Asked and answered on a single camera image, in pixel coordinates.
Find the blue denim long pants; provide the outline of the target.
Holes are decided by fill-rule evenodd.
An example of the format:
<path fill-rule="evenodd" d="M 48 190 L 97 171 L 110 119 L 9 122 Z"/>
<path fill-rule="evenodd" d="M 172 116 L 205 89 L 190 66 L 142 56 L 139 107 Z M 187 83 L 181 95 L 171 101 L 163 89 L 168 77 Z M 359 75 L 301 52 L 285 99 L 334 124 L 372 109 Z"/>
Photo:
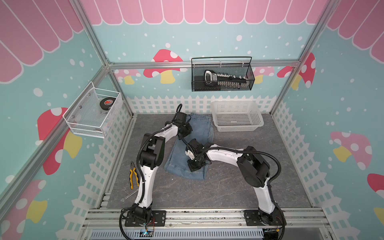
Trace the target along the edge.
<path fill-rule="evenodd" d="M 187 118 L 192 127 L 192 133 L 184 137 L 185 141 L 177 140 L 172 148 L 170 156 L 165 163 L 165 171 L 190 180 L 204 180 L 207 175 L 208 166 L 204 166 L 192 172 L 188 166 L 190 159 L 186 155 L 188 143 L 194 148 L 197 155 L 204 145 L 212 143 L 214 140 L 214 127 L 212 116 L 192 113 Z"/>

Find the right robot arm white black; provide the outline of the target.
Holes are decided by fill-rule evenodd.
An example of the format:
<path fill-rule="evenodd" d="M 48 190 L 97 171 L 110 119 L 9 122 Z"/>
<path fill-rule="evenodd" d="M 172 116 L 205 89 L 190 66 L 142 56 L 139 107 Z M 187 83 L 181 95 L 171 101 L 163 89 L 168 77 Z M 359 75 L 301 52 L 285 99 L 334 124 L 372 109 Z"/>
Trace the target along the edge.
<path fill-rule="evenodd" d="M 265 240 L 281 240 L 286 230 L 284 212 L 275 201 L 271 183 L 282 171 L 281 163 L 271 154 L 257 151 L 248 146 L 245 149 L 231 149 L 207 143 L 202 145 L 196 139 L 186 144 L 188 167 L 192 172 L 202 169 L 213 161 L 228 163 L 239 168 L 247 184 L 253 187 L 257 199 L 257 210 L 245 210 L 247 226 L 263 228 Z"/>

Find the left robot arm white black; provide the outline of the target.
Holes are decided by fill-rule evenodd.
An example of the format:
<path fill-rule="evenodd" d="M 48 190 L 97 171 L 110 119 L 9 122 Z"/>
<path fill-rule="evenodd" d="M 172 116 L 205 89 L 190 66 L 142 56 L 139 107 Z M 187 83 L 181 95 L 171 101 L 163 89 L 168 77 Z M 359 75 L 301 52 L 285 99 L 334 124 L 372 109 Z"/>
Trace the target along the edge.
<path fill-rule="evenodd" d="M 138 195 L 131 207 L 121 210 L 119 217 L 119 228 L 126 240 L 129 240 L 130 237 L 123 228 L 123 220 L 131 218 L 134 222 L 144 226 L 155 223 L 152 215 L 153 186 L 156 172 L 164 159 L 167 141 L 177 137 L 187 146 L 187 150 L 192 152 L 192 156 L 196 155 L 195 150 L 185 140 L 185 137 L 193 130 L 187 114 L 181 112 L 182 107 L 182 104 L 178 105 L 172 120 L 167 121 L 161 130 L 144 135 L 136 158 L 136 166 L 140 174 Z"/>

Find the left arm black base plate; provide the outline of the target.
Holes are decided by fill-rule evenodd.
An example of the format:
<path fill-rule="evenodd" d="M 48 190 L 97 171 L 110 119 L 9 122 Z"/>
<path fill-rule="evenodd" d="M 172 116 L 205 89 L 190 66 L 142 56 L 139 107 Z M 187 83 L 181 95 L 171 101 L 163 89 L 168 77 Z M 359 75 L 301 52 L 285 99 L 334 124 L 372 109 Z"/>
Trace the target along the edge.
<path fill-rule="evenodd" d="M 144 227 L 155 226 L 164 227 L 166 221 L 166 211 L 152 211 L 150 215 L 144 217 L 137 217 L 132 212 L 128 212 L 126 216 L 123 216 L 125 227 Z"/>

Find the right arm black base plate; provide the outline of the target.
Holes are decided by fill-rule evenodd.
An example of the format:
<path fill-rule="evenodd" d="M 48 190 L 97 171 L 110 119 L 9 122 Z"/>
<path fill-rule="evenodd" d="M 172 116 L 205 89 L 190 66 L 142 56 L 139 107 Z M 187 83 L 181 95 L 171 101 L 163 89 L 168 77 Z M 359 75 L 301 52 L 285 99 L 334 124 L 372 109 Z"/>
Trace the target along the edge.
<path fill-rule="evenodd" d="M 275 208 L 271 214 L 261 210 L 245 210 L 244 217 L 247 226 L 286 226 L 284 214 Z"/>

